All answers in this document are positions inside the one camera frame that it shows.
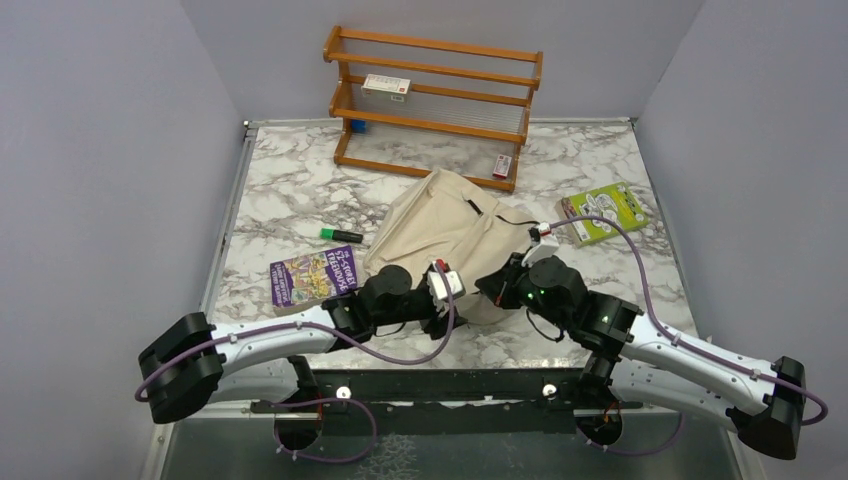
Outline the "purple treehouse book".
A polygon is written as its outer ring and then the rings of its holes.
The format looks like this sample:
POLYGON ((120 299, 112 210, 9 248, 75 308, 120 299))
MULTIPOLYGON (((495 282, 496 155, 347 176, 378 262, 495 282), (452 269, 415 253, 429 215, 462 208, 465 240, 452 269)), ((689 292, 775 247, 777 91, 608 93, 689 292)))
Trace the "purple treehouse book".
POLYGON ((269 277, 273 310, 278 316, 308 309, 359 286, 357 263, 350 246, 272 262, 269 277))

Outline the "cream canvas student bag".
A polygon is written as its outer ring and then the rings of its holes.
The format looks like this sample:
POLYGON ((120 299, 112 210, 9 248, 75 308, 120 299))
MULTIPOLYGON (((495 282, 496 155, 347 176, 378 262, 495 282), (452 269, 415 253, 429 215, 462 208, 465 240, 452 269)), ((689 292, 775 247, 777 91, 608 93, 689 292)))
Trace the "cream canvas student bag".
POLYGON ((432 261, 442 259, 458 271, 466 294, 457 301, 472 325, 509 318, 479 293, 476 280, 500 269, 514 252, 530 246, 528 229, 536 221, 465 177, 437 169, 389 206, 362 266, 369 275, 399 265, 419 278, 432 261))

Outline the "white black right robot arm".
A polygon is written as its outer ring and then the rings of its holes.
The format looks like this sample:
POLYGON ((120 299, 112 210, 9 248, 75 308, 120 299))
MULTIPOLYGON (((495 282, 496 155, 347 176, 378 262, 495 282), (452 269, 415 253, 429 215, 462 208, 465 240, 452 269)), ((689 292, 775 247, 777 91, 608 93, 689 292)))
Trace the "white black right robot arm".
POLYGON ((796 458, 805 407, 800 362, 749 358, 655 326, 637 305, 588 289, 556 256, 524 266, 513 254, 475 285, 497 307, 524 308, 589 351, 575 388, 589 407, 637 402, 698 415, 761 454, 796 458))

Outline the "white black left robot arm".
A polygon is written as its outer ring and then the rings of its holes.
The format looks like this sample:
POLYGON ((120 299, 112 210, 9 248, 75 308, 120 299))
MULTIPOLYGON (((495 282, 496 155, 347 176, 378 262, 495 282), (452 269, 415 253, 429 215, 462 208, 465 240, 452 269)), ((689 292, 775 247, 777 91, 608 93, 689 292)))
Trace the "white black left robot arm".
POLYGON ((279 399, 290 410, 302 410, 314 397, 308 377, 291 372, 270 387, 256 381, 257 370, 280 359, 349 348, 395 365, 427 363, 461 325, 456 302, 465 293, 461 275, 437 260, 419 282, 405 268, 389 265, 352 292, 255 324, 215 324, 202 312, 187 314, 139 354, 142 381, 134 398, 149 406, 157 424, 221 401, 279 399), (438 341, 432 353, 400 359, 368 347, 379 327, 409 322, 438 341))

